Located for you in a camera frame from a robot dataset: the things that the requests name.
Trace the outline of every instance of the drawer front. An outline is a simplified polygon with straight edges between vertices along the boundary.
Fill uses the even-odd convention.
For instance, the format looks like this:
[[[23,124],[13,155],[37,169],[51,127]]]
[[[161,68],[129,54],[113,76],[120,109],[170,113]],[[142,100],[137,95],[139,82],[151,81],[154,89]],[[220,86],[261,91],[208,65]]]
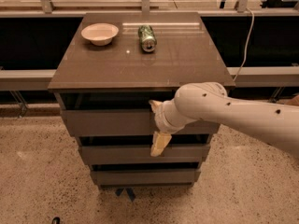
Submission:
[[[151,157],[150,146],[116,146],[116,147],[80,147],[79,153],[86,165],[125,164],[125,163],[159,163],[159,162],[198,162],[205,158],[210,145],[186,145],[167,147],[162,156]]]
[[[144,170],[130,172],[92,172],[100,186],[175,185],[194,183],[197,170]]]
[[[154,114],[148,110],[63,111],[71,136],[151,135],[157,130]],[[216,133],[220,125],[196,121],[177,134]]]

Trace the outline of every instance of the green can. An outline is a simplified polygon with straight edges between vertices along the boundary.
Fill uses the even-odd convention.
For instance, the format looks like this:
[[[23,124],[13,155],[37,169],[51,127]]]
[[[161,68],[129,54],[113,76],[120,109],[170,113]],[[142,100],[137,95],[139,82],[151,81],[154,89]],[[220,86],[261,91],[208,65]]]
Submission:
[[[155,34],[152,27],[149,25],[142,25],[138,29],[141,48],[146,52],[153,52],[157,45]]]

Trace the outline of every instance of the bowl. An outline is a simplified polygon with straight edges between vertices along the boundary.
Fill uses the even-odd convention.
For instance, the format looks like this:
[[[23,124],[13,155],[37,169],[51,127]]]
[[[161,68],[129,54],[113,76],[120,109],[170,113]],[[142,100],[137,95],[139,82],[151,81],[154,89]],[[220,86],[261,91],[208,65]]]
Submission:
[[[112,24],[96,23],[85,27],[81,34],[90,40],[95,46],[104,46],[112,41],[112,38],[117,35],[119,28]]]

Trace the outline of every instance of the concrete floor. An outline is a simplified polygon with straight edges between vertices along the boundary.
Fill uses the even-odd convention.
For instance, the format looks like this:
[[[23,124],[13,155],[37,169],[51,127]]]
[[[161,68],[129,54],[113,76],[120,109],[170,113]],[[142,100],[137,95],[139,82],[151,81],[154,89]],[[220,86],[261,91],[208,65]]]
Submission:
[[[192,188],[99,190],[57,105],[0,106],[0,223],[299,223],[299,160],[221,126]]]

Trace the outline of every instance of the robotic hand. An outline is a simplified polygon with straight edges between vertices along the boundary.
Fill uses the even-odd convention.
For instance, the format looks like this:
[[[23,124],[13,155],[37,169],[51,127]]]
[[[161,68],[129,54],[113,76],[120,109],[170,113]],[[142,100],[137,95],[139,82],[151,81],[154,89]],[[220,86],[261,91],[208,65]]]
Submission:
[[[299,106],[227,97],[219,83],[180,87],[171,101],[149,101],[160,130],[153,136],[151,156],[159,156],[171,134],[197,120],[224,124],[299,158]]]

